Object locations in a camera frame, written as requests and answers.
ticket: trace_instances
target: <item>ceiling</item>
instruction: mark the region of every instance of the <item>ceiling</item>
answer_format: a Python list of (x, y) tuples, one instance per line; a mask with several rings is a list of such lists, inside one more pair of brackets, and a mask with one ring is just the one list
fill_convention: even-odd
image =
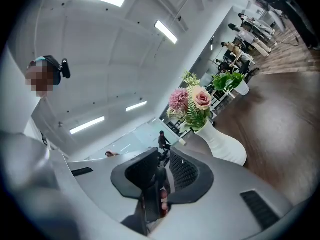
[[(62, 79), (32, 115), (51, 142), (72, 155), (137, 118), (160, 115), (164, 92), (181, 81), (181, 61), (192, 52), (191, 68), (229, 9), (212, 29), (206, 26), (207, 37), (197, 38), (202, 31), (197, 19), (213, 17), (220, 4), (231, 0), (188, 0), (184, 6), (186, 1), (125, 0), (116, 7), (96, 0), (34, 0), (29, 5), (8, 41), (21, 71), (45, 55), (59, 62), (67, 58), (71, 71), (71, 78)], [(178, 38), (176, 45), (154, 27), (157, 20)], [(198, 40), (203, 44), (195, 52)], [(140, 100), (147, 105), (126, 112)], [(70, 134), (101, 116), (104, 122)]]

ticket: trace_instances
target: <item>person standing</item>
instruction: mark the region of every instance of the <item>person standing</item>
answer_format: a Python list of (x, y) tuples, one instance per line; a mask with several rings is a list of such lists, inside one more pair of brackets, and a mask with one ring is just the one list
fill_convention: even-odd
[(245, 61), (250, 61), (251, 63), (253, 63), (254, 65), (256, 63), (254, 63), (254, 57), (252, 57), (251, 55), (243, 52), (237, 45), (235, 45), (233, 42), (222, 42), (221, 43), (222, 47), (227, 47), (228, 50), (232, 53), (235, 54), (235, 56), (243, 56), (245, 58)]
[(159, 148), (169, 150), (171, 148), (171, 145), (167, 144), (167, 142), (171, 144), (169, 140), (167, 140), (167, 138), (165, 137), (164, 131), (163, 130), (160, 131), (160, 136), (158, 138)]
[(258, 38), (254, 36), (254, 34), (246, 31), (243, 27), (236, 26), (234, 24), (229, 24), (229, 28), (232, 31), (235, 31), (236, 36), (243, 41), (248, 42), (254, 48), (256, 48), (259, 53), (262, 54), (264, 57), (269, 57), (269, 53), (271, 53), (272, 49), (266, 46), (263, 42), (261, 42)]
[(265, 26), (262, 23), (260, 23), (259, 21), (257, 21), (255, 18), (253, 17), (248, 17), (242, 13), (238, 14), (239, 18), (242, 21), (245, 22), (249, 22), (251, 25), (256, 26), (257, 28), (259, 28), (261, 30), (261, 33), (268, 38), (269, 40), (271, 39), (272, 35), (275, 34), (275, 30), (272, 29), (271, 27)]
[(271, 7), (276, 10), (282, 11), (288, 16), (289, 20), (294, 25), (295, 29), (298, 31), (302, 40), (309, 49), (315, 51), (320, 50), (320, 45), (318, 44), (317, 37), (314, 36), (306, 27), (304, 21), (298, 15), (298, 13), (285, 1), (285, 0), (264, 0), (269, 3)]

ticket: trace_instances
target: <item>chair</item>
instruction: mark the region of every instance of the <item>chair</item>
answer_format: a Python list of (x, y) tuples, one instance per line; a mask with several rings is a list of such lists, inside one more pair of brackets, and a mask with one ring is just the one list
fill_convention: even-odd
[(260, 70), (260, 68), (258, 68), (258, 67), (256, 67), (254, 70), (250, 70), (250, 69), (249, 69), (249, 64), (250, 64), (250, 61), (247, 61), (247, 62), (243, 63), (242, 66), (241, 66), (241, 68), (240, 68), (240, 70), (239, 70), (239, 73), (240, 73), (241, 75), (247, 74), (247, 75), (245, 76), (245, 79), (244, 79), (245, 82), (248, 82), (249, 77), (251, 77), (252, 74), (253, 74), (255, 71)]

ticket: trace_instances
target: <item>headset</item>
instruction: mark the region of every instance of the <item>headset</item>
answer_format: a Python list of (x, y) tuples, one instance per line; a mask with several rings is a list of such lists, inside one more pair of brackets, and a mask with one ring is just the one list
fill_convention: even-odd
[(69, 79), (71, 77), (68, 60), (64, 58), (62, 60), (62, 63), (59, 64), (58, 61), (52, 55), (41, 56), (31, 61), (29, 66), (27, 67), (27, 71), (32, 67), (36, 67), (38, 63), (41, 62), (46, 62), (47, 66), (52, 69), (54, 86), (58, 86), (60, 84), (61, 73), (62, 76), (66, 79)]

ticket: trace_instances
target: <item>white vase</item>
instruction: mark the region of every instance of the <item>white vase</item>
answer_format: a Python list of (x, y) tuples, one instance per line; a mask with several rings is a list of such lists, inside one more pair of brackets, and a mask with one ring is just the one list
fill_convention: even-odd
[(234, 89), (243, 96), (250, 91), (249, 86), (244, 80), (242, 80), (241, 83)]
[(236, 139), (218, 131), (209, 120), (195, 134), (206, 141), (215, 158), (233, 162), (240, 166), (245, 164), (247, 160), (245, 147)]

